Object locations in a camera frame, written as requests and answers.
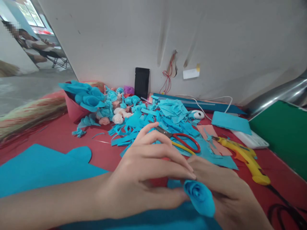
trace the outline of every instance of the yellow hot glue gun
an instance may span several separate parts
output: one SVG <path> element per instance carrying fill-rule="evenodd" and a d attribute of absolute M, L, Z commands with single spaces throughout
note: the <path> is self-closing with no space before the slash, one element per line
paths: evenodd
<path fill-rule="evenodd" d="M 252 178 L 254 182 L 261 185 L 271 184 L 269 177 L 264 174 L 261 167 L 255 161 L 256 153 L 254 150 L 244 147 L 243 145 L 237 142 L 228 140 L 223 137 L 212 137 L 212 138 L 217 142 L 219 142 L 222 146 L 225 146 L 226 148 L 229 148 L 236 153 L 235 158 L 246 164 L 246 166 L 248 167 L 253 176 Z"/>

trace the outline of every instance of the black cable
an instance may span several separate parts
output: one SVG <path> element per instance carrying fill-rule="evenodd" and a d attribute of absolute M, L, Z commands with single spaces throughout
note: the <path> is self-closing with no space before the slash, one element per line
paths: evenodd
<path fill-rule="evenodd" d="M 270 223 L 272 224 L 273 213 L 276 210 L 277 219 L 280 223 L 281 229 L 286 230 L 284 223 L 282 221 L 282 217 L 281 217 L 281 213 L 283 211 L 285 211 L 293 218 L 293 220 L 296 223 L 299 230 L 307 230 L 307 222 L 304 219 L 304 217 L 301 216 L 301 214 L 298 212 L 298 210 L 300 210 L 301 212 L 304 212 L 304 213 L 307 213 L 307 211 L 305 209 L 296 208 L 296 207 L 292 206 L 285 198 L 283 198 L 280 195 L 280 193 L 272 185 L 267 185 L 266 187 L 269 190 L 271 190 L 276 196 L 278 196 L 285 203 L 285 205 L 273 204 L 269 207 L 268 219 L 269 219 Z"/>

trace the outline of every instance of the computer mouse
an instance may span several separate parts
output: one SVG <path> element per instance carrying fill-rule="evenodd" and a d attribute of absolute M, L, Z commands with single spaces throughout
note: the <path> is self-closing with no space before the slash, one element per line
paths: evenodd
<path fill-rule="evenodd" d="M 194 117 L 195 119 L 201 120 L 205 118 L 205 114 L 203 111 L 199 111 L 199 110 L 193 110 L 192 113 L 194 113 Z"/>

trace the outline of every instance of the red scissor handle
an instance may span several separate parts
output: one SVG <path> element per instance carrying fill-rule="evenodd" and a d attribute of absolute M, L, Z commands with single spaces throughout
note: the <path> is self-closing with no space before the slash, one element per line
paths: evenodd
<path fill-rule="evenodd" d="M 178 136 L 184 136 L 189 138 L 191 141 L 194 142 L 194 144 L 196 145 L 197 149 L 193 149 L 191 146 L 189 146 L 185 141 L 183 141 L 181 138 L 179 138 Z M 185 147 L 187 147 L 189 150 L 193 151 L 194 153 L 200 153 L 201 152 L 201 147 L 199 146 L 199 144 L 197 143 L 196 140 L 194 140 L 192 137 L 190 137 L 187 134 L 173 134 L 173 137 L 176 138 L 178 141 L 180 141 L 180 143 L 182 143 Z"/>

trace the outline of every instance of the smartphone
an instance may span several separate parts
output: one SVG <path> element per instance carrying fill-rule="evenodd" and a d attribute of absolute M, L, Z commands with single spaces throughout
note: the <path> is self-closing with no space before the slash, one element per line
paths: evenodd
<path fill-rule="evenodd" d="M 147 99 L 149 84 L 149 69 L 135 68 L 134 94 Z"/>

